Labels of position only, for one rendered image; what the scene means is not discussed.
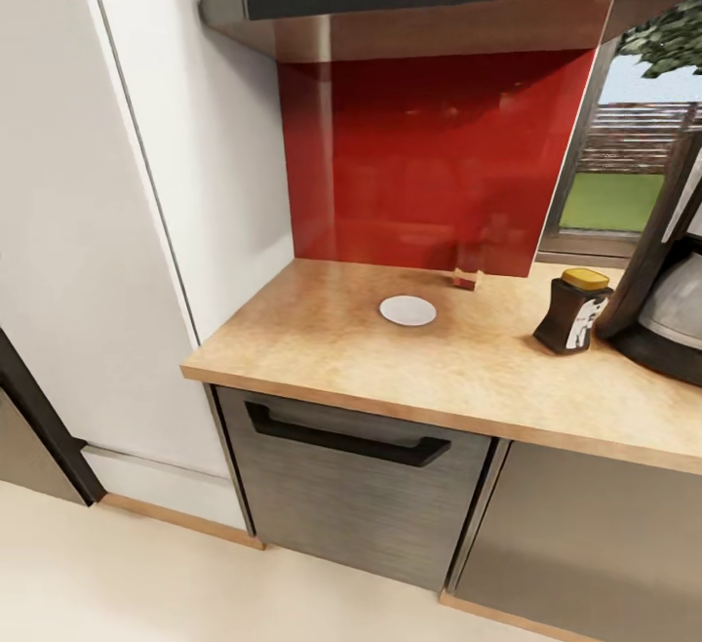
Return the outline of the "saucer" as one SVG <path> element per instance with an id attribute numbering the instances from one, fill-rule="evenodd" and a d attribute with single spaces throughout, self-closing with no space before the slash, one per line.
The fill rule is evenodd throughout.
<path id="1" fill-rule="evenodd" d="M 379 306 L 381 313 L 400 325 L 423 325 L 436 317 L 436 308 L 426 300 L 412 296 L 389 298 Z"/>

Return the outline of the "bottle of coffee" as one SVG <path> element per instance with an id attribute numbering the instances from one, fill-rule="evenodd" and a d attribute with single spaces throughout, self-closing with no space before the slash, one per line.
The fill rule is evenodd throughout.
<path id="1" fill-rule="evenodd" d="M 588 350 L 592 321 L 614 292 L 607 284 L 607 276 L 589 267 L 563 270 L 551 280 L 549 310 L 533 336 L 562 356 Z"/>

